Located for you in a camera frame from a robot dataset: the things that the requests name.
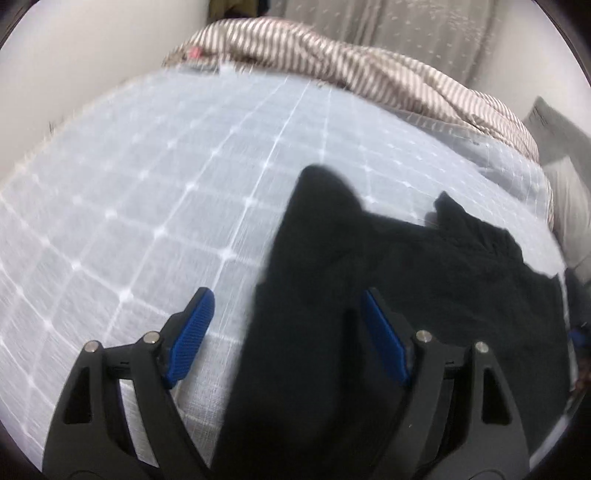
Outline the black button-up jacket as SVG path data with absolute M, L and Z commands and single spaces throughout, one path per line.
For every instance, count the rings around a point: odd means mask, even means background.
M 301 172 L 256 287 L 211 462 L 217 478 L 369 472 L 401 395 L 363 322 L 370 288 L 447 344 L 487 343 L 529 449 L 547 438 L 571 389 L 560 282 L 450 196 L 435 210 L 428 227 L 375 215 L 331 170 Z

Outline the light grey grid bedspread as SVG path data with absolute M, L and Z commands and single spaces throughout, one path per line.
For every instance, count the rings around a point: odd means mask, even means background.
M 415 224 L 447 192 L 530 267 L 564 271 L 546 178 L 500 142 L 297 76 L 160 71 L 85 108 L 1 187 L 1 420 L 33 464 L 81 347 L 134 342 L 202 286 L 214 320 L 174 398 L 211 458 L 256 280 L 311 164 Z

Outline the grey pillow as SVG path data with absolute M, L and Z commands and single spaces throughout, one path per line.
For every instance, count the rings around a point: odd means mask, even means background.
M 590 281 L 590 136 L 538 97 L 524 124 L 554 198 L 554 234 L 567 266 Z

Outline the brown striped blanket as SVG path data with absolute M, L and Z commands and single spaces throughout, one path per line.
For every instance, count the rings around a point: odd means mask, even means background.
M 533 136 L 499 99 L 409 56 L 332 40 L 308 25 L 270 17 L 219 20 L 163 60 L 166 67 L 222 62 L 308 76 L 385 108 L 488 135 L 532 161 L 539 159 Z

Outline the grey dotted curtain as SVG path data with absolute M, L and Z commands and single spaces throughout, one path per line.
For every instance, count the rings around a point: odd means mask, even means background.
M 426 63 L 466 86 L 492 53 L 508 3 L 495 0 L 271 1 L 270 15 Z

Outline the dark clothes hanging on wall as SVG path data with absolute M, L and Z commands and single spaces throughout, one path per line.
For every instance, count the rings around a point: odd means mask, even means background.
M 208 5 L 208 21 L 257 18 L 266 15 L 269 10 L 269 0 L 211 0 Z

